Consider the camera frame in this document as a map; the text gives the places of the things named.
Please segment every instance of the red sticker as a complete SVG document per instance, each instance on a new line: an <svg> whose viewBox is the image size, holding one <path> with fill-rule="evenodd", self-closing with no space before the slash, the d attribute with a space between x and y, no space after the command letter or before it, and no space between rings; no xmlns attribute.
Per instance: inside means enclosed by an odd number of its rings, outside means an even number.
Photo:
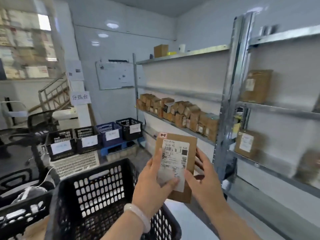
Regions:
<svg viewBox="0 0 320 240"><path fill-rule="evenodd" d="M168 133L165 133L165 132L159 132L159 138L163 138L163 139L166 139L167 138L167 134Z"/></svg>

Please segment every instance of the person's right hand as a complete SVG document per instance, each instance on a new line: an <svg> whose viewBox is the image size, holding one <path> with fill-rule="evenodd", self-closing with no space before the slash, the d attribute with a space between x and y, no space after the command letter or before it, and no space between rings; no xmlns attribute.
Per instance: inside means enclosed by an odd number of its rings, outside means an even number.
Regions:
<svg viewBox="0 0 320 240"><path fill-rule="evenodd" d="M195 178L188 170L184 171L184 176L192 190L192 195L196 198L209 218L211 218L212 214L218 214L222 210L225 210L228 205L223 197L218 174L214 170L209 158L198 147L196 156L203 164L203 179L200 182L197 181L200 175L197 175Z"/></svg>

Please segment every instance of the ceiling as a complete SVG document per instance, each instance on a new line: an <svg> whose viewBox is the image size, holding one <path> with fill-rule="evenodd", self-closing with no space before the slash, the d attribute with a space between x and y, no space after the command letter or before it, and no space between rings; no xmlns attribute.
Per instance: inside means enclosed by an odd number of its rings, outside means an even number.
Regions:
<svg viewBox="0 0 320 240"><path fill-rule="evenodd" d="M131 7L178 17L208 0L111 0Z"/></svg>

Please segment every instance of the blue plastic crate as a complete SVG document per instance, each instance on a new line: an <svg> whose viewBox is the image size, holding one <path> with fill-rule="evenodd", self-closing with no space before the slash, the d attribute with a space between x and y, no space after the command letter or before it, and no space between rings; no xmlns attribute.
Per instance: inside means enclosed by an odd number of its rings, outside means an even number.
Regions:
<svg viewBox="0 0 320 240"><path fill-rule="evenodd" d="M96 128L98 129L99 133L103 134L102 141L103 141L103 147L109 147L116 144L121 144L124 142L122 139L122 128L120 125L116 124L115 122L109 122L106 124L100 124L96 125ZM119 132L119 138L107 140L106 139L106 132L118 130Z"/></svg>

